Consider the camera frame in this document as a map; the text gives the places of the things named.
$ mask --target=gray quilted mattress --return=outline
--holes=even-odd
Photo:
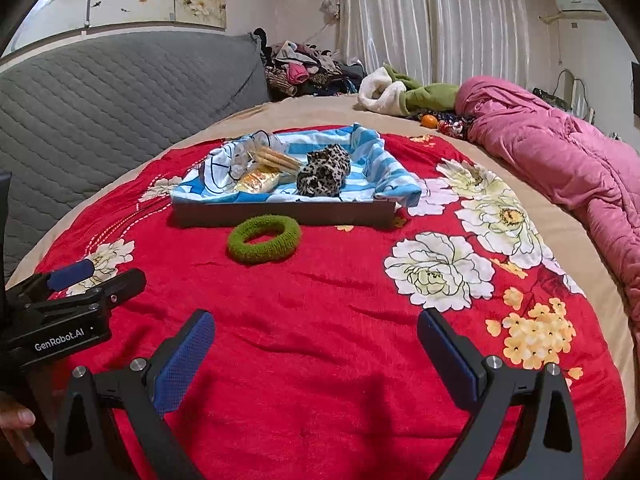
[[[13,173],[5,278],[77,204],[172,144],[268,100],[251,35],[130,32],[0,73],[0,168]]]

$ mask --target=television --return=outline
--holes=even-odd
[[[634,114],[640,117],[640,64],[631,63],[633,72]]]

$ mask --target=yellow flower print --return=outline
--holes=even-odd
[[[536,303],[536,306],[534,306],[531,310],[527,312],[527,314],[529,314],[529,317],[535,317],[535,318],[542,317],[548,313],[549,313],[549,307],[546,305],[543,305],[542,303]]]
[[[509,329],[509,335],[511,337],[523,337],[526,335],[526,325],[528,322],[531,322],[531,320],[520,317],[515,312],[511,312],[509,317],[505,317],[502,320],[502,326]]]
[[[560,301],[558,298],[551,298],[549,300],[549,305],[551,305],[554,312],[559,316],[566,316],[566,305],[564,304],[564,301]]]
[[[519,337],[508,337],[504,340],[506,345],[502,353],[515,365],[531,358],[531,352],[526,343]]]
[[[530,356],[522,361],[522,367],[525,370],[540,370],[547,355],[546,349],[538,346],[529,348],[529,352]]]
[[[544,344],[547,336],[545,324],[533,319],[525,319],[524,321],[522,332],[526,336],[527,344]]]
[[[500,326],[500,321],[495,321],[493,319],[485,319],[486,323],[486,331],[494,337],[498,337],[500,332],[502,332],[502,327]]]
[[[521,280],[524,280],[528,276],[528,274],[524,270],[522,270],[520,267],[518,267],[516,264],[512,264],[511,262],[506,262],[502,264],[500,263],[500,261],[496,260],[495,258],[492,258],[491,261],[498,267],[501,267],[502,269],[506,270],[507,272],[510,272],[511,274],[515,274]]]
[[[542,339],[542,344],[548,348],[553,349],[554,352],[558,353],[562,351],[564,347],[564,342],[562,341],[562,334],[556,330],[553,330],[549,325],[545,325],[544,337]]]
[[[564,352],[565,354],[568,354],[571,351],[571,343],[563,336],[556,348],[558,348],[556,352]]]
[[[401,216],[394,216],[394,227],[401,228],[406,224],[406,218],[402,218]]]
[[[571,321],[566,322],[566,326],[562,327],[562,334],[569,340],[573,339],[576,336],[575,328]]]
[[[571,368],[567,374],[569,375],[569,377],[571,377],[572,379],[575,379],[576,381],[578,379],[580,379],[584,374],[582,373],[582,368],[581,367],[575,367],[575,368]]]
[[[504,303],[513,306],[518,304],[520,291],[510,287],[504,293]],[[566,305],[558,298],[550,298],[549,305],[536,303],[527,312],[527,317],[515,312],[502,320],[502,326],[509,331],[504,340],[504,355],[515,365],[522,363],[527,370],[539,370],[547,363],[560,364],[560,353],[571,351],[571,341],[576,336],[571,321],[564,318]],[[487,331],[493,336],[500,335],[500,325],[492,320],[485,321]],[[582,376],[582,368],[572,368],[568,372],[573,381]]]
[[[504,304],[512,306],[514,310],[520,310],[522,298],[524,298],[524,295],[514,286],[510,286],[505,290],[502,296]]]

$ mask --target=brown tray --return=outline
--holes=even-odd
[[[393,227],[396,203],[373,202],[240,202],[174,203],[172,223],[178,227],[233,227],[260,215],[283,215],[302,225]]]

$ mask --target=white curtain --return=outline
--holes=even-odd
[[[525,0],[342,0],[340,47],[368,71],[388,61],[425,84],[528,83]]]
[[[429,80],[428,0],[340,0],[340,51],[369,73],[389,62],[418,81]]]

